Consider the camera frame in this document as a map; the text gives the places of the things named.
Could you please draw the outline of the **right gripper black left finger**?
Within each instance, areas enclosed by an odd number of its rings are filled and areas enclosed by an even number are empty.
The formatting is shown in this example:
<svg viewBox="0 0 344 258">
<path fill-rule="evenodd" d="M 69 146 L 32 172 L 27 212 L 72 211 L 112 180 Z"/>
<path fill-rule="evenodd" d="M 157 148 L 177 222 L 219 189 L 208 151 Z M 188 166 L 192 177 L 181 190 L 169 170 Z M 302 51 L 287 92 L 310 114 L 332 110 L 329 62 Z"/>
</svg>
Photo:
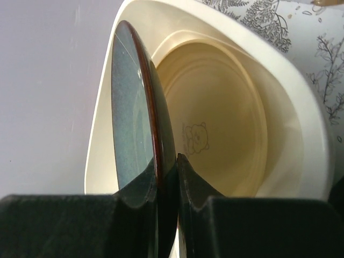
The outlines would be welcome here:
<svg viewBox="0 0 344 258">
<path fill-rule="evenodd" d="M 113 195 L 9 195 L 1 257 L 157 257 L 155 162 Z"/>
</svg>

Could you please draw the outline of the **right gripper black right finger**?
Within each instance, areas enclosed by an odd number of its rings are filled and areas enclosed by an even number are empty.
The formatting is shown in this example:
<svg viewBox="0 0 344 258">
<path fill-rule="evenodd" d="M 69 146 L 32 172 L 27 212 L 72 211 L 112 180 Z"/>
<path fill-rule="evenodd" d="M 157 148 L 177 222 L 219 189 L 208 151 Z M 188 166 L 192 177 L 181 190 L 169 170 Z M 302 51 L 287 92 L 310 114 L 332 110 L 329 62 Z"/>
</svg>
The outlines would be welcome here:
<svg viewBox="0 0 344 258">
<path fill-rule="evenodd" d="M 343 220 L 328 202 L 231 198 L 177 158 L 180 257 L 343 257 Z"/>
</svg>

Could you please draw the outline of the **blue glazed ceramic plate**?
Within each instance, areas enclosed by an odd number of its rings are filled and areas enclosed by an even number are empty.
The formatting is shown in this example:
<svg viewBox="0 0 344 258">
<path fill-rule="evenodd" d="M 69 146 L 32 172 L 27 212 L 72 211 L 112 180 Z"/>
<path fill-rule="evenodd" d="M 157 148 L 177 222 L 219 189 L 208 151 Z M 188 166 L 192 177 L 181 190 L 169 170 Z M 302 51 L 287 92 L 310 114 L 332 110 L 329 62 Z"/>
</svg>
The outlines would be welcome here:
<svg viewBox="0 0 344 258">
<path fill-rule="evenodd" d="M 126 20 L 119 22 L 113 38 L 111 113 L 119 187 L 151 165 L 158 187 L 170 191 L 176 151 L 167 102 L 152 58 Z"/>
</svg>

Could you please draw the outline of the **yellow plastic plate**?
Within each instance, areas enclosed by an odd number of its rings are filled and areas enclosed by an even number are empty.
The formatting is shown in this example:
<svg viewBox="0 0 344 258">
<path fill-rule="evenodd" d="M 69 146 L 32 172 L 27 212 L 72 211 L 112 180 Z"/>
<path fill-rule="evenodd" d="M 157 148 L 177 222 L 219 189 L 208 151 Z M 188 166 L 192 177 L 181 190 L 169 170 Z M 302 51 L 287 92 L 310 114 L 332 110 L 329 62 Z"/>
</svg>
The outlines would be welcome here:
<svg viewBox="0 0 344 258">
<path fill-rule="evenodd" d="M 251 77 L 229 47 L 176 32 L 155 51 L 175 148 L 225 196 L 256 195 L 266 168 L 268 130 Z"/>
</svg>

